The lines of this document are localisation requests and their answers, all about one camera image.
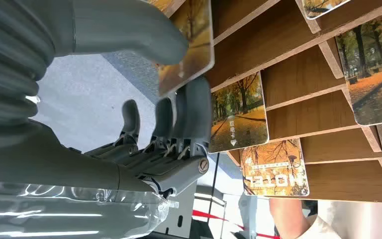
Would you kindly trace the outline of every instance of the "red stripe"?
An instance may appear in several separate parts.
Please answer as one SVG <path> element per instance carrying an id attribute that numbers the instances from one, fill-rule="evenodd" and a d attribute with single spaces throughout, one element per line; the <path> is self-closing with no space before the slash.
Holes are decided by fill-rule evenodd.
<path id="1" fill-rule="evenodd" d="M 217 216 L 214 216 L 214 215 L 211 215 L 211 214 L 208 214 L 208 213 L 200 212 L 200 211 L 197 211 L 197 210 L 193 210 L 192 211 L 192 215 L 193 216 L 197 216 L 197 217 L 203 217 L 203 218 L 220 219 L 220 220 L 223 220 L 223 221 L 226 221 L 226 222 L 230 222 L 230 221 L 228 221 L 228 220 L 226 220 L 224 218 L 220 218 L 220 217 L 217 217 Z M 242 230 L 245 230 L 245 228 L 243 226 L 240 226 L 238 224 L 235 224 L 235 225 L 239 226 Z M 271 238 L 271 239 L 281 239 L 280 237 L 277 237 L 277 236 L 269 236 L 269 235 L 264 235 L 264 234 L 261 234 L 261 233 L 257 233 L 257 236 L 264 237 L 264 238 Z"/>

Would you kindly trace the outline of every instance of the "autumn tree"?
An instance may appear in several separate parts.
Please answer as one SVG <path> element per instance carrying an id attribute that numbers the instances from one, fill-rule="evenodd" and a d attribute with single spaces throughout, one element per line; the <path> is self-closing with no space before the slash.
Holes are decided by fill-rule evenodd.
<path id="1" fill-rule="evenodd" d="M 233 100 L 235 101 L 236 105 L 236 112 L 241 112 L 241 93 L 238 87 L 238 84 L 233 84 L 230 89 L 230 94 L 232 95 Z"/>
<path id="2" fill-rule="evenodd" d="M 340 46 L 340 50 L 343 56 L 343 68 L 345 71 L 349 71 L 349 63 L 348 63 L 348 55 L 347 55 L 347 49 L 346 49 L 346 43 L 345 43 L 345 36 L 346 34 L 343 33 L 336 37 L 337 44 Z"/>
<path id="3" fill-rule="evenodd" d="M 242 98 L 242 112 L 244 114 L 248 113 L 248 107 L 247 107 L 247 93 L 249 90 L 254 90 L 254 88 L 257 87 L 257 80 L 259 81 L 259 75 L 253 74 L 251 76 L 247 76 L 242 80 L 239 80 L 237 82 L 238 89 L 241 93 Z"/>
<path id="4" fill-rule="evenodd" d="M 207 26 L 199 20 L 199 14 L 206 0 L 188 0 L 186 37 L 188 41 L 192 41 L 198 36 Z"/>
<path id="5" fill-rule="evenodd" d="M 370 22 L 371 32 L 373 33 L 373 39 L 376 43 L 377 51 L 379 52 L 380 62 L 382 63 L 382 44 L 380 43 L 380 32 L 379 32 L 380 21 L 374 19 Z"/>
<path id="6" fill-rule="evenodd" d="M 214 92 L 211 94 L 211 105 L 212 107 L 214 107 L 214 110 L 213 110 L 215 112 L 214 118 L 216 120 L 219 118 L 219 113 L 217 112 L 217 110 L 219 109 L 219 102 L 217 101 L 218 97 L 219 95 L 217 92 Z"/>
<path id="7" fill-rule="evenodd" d="M 360 58 L 359 78 L 365 78 L 365 77 L 369 77 L 371 75 L 367 71 L 367 64 L 366 64 L 365 52 L 364 52 L 364 42 L 363 42 L 363 38 L 362 38 L 361 29 L 362 29 L 362 24 L 355 27 L 353 29 L 353 31 L 354 31 L 355 36 L 356 36 L 356 40 L 357 40 L 357 44 L 358 44 L 358 54 L 359 54 L 359 58 Z"/>
<path id="8" fill-rule="evenodd" d="M 218 109 L 218 117 L 225 118 L 227 116 L 226 106 L 228 104 L 228 88 L 222 88 L 214 93 L 216 95 L 216 107 Z"/>

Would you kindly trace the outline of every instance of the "wooden divider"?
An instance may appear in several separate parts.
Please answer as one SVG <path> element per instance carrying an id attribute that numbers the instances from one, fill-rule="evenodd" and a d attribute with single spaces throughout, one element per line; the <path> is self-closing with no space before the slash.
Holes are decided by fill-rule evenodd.
<path id="1" fill-rule="evenodd" d="M 301 138 L 305 164 L 382 159 L 373 152 L 360 128 Z"/>
<path id="2" fill-rule="evenodd" d="M 227 38 L 279 0 L 211 0 L 214 44 Z"/>
<path id="3" fill-rule="evenodd" d="M 261 79 L 268 111 L 346 87 L 344 78 L 334 77 L 318 46 L 261 71 Z"/>
<path id="4" fill-rule="evenodd" d="M 380 15 L 382 0 L 352 0 L 320 17 L 322 30 L 312 34 L 296 2 L 280 1 L 215 46 L 216 64 L 206 74 L 212 91 Z"/>
<path id="5" fill-rule="evenodd" d="M 381 152 L 382 145 L 379 139 L 379 133 L 377 132 L 377 128 L 373 126 L 366 126 L 361 128 L 364 132 L 365 137 L 367 138 L 368 143 L 374 152 Z"/>
<path id="6" fill-rule="evenodd" d="M 241 156 L 238 149 L 227 151 L 226 154 L 229 156 L 232 162 L 235 163 L 236 166 L 241 167 Z"/>
<path id="7" fill-rule="evenodd" d="M 306 165 L 312 200 L 382 202 L 382 168 L 377 160 Z"/>
<path id="8" fill-rule="evenodd" d="M 326 58 L 326 61 L 329 64 L 335 78 L 343 78 L 342 63 L 340 62 L 339 51 L 335 38 L 333 37 L 327 41 L 321 42 L 318 46 L 320 47 L 321 52 L 323 52 L 324 58 Z"/>
<path id="9" fill-rule="evenodd" d="M 184 2 L 185 0 L 148 0 L 148 3 L 156 6 L 167 17 L 171 17 Z"/>
<path id="10" fill-rule="evenodd" d="M 342 91 L 267 112 L 270 142 L 359 128 Z"/>
<path id="11" fill-rule="evenodd" d="M 296 4 L 298 5 L 299 10 L 301 11 L 302 16 L 305 18 L 305 22 L 307 23 L 308 27 L 311 30 L 311 33 L 318 33 L 321 31 L 319 20 L 314 19 L 310 20 L 305 17 L 304 8 L 302 6 L 302 0 L 295 0 Z"/>

